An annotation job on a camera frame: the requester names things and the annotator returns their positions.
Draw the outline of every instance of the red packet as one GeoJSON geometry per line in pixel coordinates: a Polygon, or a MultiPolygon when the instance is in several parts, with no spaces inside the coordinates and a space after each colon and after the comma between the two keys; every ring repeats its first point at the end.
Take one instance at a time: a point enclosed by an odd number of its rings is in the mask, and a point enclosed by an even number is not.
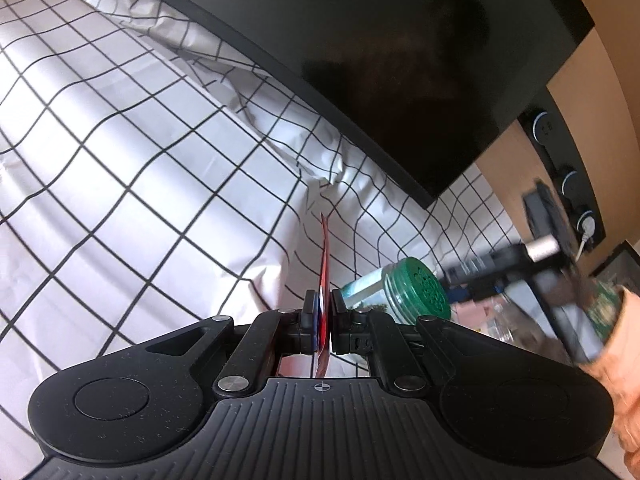
{"type": "Polygon", "coordinates": [[[329,365],[329,224],[324,215],[322,221],[322,261],[320,266],[320,285],[318,298],[318,360],[316,361],[316,377],[322,378],[329,365]]]}

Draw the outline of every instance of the green perforated lid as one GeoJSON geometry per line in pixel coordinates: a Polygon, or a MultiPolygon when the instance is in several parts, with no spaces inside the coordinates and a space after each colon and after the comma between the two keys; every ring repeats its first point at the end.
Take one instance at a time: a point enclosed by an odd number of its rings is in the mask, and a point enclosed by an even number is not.
{"type": "Polygon", "coordinates": [[[451,318],[447,295],[438,279],[417,258],[405,258],[392,271],[395,296],[402,314],[411,322],[418,316],[451,318]]]}

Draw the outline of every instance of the television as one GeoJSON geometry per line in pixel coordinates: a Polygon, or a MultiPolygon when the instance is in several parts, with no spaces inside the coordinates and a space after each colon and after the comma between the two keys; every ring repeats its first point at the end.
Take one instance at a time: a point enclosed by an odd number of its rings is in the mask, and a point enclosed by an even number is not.
{"type": "Polygon", "coordinates": [[[423,206],[593,27],[581,0],[164,0],[296,92],[423,206]]]}

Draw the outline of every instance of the white power cable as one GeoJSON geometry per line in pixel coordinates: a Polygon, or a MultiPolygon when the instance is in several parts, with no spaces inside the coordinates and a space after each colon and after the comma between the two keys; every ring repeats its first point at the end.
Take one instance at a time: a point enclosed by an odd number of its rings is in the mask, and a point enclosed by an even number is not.
{"type": "Polygon", "coordinates": [[[587,243],[587,240],[589,240],[589,238],[591,238],[596,232],[596,221],[593,219],[593,216],[587,216],[587,218],[585,218],[580,224],[580,229],[582,229],[582,240],[580,242],[578,253],[575,255],[576,262],[580,259],[580,256],[582,256],[585,243],[587,243]]]}

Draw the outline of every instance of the grid patterned cloth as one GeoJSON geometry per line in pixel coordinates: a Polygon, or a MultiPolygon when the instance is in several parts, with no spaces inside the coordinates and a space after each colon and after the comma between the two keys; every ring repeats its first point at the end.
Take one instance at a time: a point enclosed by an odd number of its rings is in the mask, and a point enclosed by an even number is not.
{"type": "MultiPolygon", "coordinates": [[[[215,314],[299,308],[321,214],[333,286],[520,239],[475,165],[421,209],[159,0],[0,0],[0,478],[41,459],[26,407],[55,371],[215,314]]],[[[330,360],[328,376],[367,373],[330,360]]]]}

